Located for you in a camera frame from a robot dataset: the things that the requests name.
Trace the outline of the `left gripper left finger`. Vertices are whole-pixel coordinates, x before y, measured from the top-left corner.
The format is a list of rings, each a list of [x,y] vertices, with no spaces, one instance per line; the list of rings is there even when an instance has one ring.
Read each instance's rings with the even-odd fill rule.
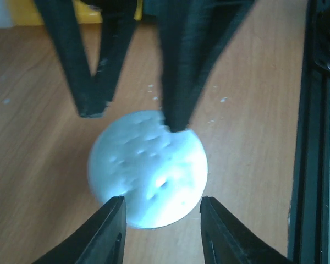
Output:
[[[72,235],[34,263],[122,263],[126,211],[125,197],[112,197]]]

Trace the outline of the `yellow plastic bin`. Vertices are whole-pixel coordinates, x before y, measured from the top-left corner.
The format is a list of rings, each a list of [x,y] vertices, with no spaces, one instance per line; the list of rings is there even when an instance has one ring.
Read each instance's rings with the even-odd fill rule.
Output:
[[[79,24],[100,24],[100,10],[82,1],[6,1],[13,22],[18,26],[35,26],[56,23],[77,22]]]

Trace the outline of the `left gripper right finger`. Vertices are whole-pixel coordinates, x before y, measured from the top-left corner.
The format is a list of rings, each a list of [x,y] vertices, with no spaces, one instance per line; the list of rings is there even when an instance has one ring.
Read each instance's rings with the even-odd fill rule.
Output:
[[[201,199],[200,214],[205,264],[291,263],[257,237],[215,197]]]

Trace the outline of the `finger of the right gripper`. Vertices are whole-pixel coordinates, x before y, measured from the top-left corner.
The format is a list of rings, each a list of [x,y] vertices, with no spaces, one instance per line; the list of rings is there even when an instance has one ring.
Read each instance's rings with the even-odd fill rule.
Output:
[[[100,55],[90,71],[79,24],[45,24],[65,73],[76,110],[82,118],[103,116],[112,102],[127,50],[136,28],[136,1],[84,1],[102,15]]]
[[[217,59],[244,21],[254,1],[161,1],[164,124],[186,129]]]

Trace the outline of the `white round lid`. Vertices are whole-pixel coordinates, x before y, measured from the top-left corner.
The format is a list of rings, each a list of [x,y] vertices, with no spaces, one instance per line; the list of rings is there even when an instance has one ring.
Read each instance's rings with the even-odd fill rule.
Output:
[[[138,111],[110,124],[95,141],[88,181],[98,202],[124,196],[126,222],[155,229],[188,215],[201,200],[208,163],[192,129],[173,133],[160,111]]]

